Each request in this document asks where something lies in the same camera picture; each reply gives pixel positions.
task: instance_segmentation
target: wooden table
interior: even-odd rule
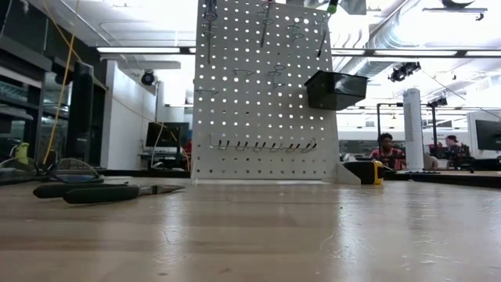
[[[214,184],[71,206],[33,187],[0,187],[0,281],[501,281],[498,190]]]

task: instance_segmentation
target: eyeglasses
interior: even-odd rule
[[[30,181],[62,183],[102,183],[104,179],[89,164],[64,158],[45,167],[29,157],[14,157],[0,163],[0,185]]]

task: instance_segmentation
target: computer monitor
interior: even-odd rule
[[[163,122],[162,128],[156,122],[148,124],[148,133],[146,135],[146,146],[148,147],[177,147],[176,140],[181,139],[181,146],[187,146],[189,143],[189,123],[188,122]]]
[[[479,150],[501,151],[501,122],[476,120]]]

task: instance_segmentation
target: glass window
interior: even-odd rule
[[[69,82],[66,86],[63,86],[63,79],[64,76],[61,74],[56,74],[53,72],[45,74],[43,105],[44,112],[55,115],[57,112],[59,95],[61,95],[61,89],[64,89],[59,115],[68,118],[71,105],[71,89],[73,87],[73,82]]]
[[[21,102],[28,101],[28,86],[14,85],[12,80],[6,81],[6,78],[0,78],[0,96],[7,99],[14,99]]]
[[[11,112],[26,113],[25,110],[10,107],[1,103],[0,107]],[[11,122],[11,127],[8,132],[0,132],[0,161],[9,159],[13,147],[19,145],[24,140],[24,128],[27,125],[26,121],[13,120]]]
[[[37,161],[44,161],[47,147],[49,145],[52,127],[54,126],[54,117],[43,115],[41,118],[40,136],[38,140]],[[56,133],[52,141],[52,148],[57,152],[58,157],[64,157],[66,153],[66,140],[68,133],[68,121],[59,119],[57,121]]]

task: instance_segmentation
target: ceiling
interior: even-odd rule
[[[197,0],[80,0],[75,22],[76,0],[30,0],[90,46],[194,46],[196,38]],[[288,5],[325,9],[327,0],[277,0]],[[439,8],[439,0],[342,0],[335,18],[330,21],[331,44],[337,48],[445,48],[501,46],[497,19],[501,3],[477,0],[472,7],[488,7],[482,21],[477,13],[424,13]],[[138,76],[144,69],[159,69],[158,63],[180,62],[187,77],[194,75],[194,62],[186,56],[120,56],[121,66]],[[356,73],[363,67],[371,86],[362,105],[374,105],[401,99],[403,89],[418,86],[424,99],[448,95],[449,104],[471,104],[478,91],[476,85],[485,77],[501,71],[499,60],[421,60],[422,72],[402,83],[391,83],[387,76],[398,61],[333,58],[334,69]],[[444,92],[443,85],[460,96]],[[501,107],[497,103],[487,105]]]

